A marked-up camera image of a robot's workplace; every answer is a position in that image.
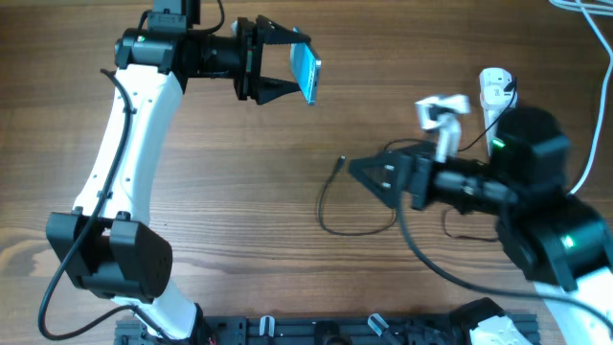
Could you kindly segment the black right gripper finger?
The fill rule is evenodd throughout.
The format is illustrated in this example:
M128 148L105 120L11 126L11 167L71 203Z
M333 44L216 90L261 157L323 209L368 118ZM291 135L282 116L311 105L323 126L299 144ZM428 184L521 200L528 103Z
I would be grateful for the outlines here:
M257 104L264 105L286 94L300 91L300 86L295 81L261 77L257 91Z
M286 45L309 43L311 41L307 34L289 30L263 15L256 18L256 28L256 45L259 47L264 44Z

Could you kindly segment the blue Galaxy S25 smartphone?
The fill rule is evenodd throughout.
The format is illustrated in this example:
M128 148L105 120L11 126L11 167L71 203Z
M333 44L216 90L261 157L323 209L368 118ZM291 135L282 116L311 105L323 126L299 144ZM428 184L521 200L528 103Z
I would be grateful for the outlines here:
M310 43L292 43L290 70L308 105L315 105L322 60Z

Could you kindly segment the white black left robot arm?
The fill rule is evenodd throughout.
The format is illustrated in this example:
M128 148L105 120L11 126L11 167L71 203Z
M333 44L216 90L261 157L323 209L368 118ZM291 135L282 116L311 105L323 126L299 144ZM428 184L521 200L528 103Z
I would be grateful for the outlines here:
M259 16L232 34L200 28L196 1L157 1L115 45L115 88L93 169L68 213L50 215L46 236L79 289L140 320L143 340L242 344L224 335L171 280L170 244L149 227L152 182L170 121L191 79L228 79L237 97L266 104L302 92L312 100L321 61L307 34Z

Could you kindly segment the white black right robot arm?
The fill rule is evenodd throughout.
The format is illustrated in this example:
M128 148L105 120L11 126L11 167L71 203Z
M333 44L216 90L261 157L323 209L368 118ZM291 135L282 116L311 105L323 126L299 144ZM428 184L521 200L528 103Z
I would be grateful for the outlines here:
M418 101L420 125L436 142L406 139L399 149L348 163L350 174L406 220L409 196L422 210L445 203L462 214L498 218L496 239L535 286L570 343L605 344L612 319L604 305L612 293L612 236L602 216L566 190L563 168L570 147L556 118L516 103L516 81L487 68L479 77L488 162L461 157L459 117L465 96L436 95Z

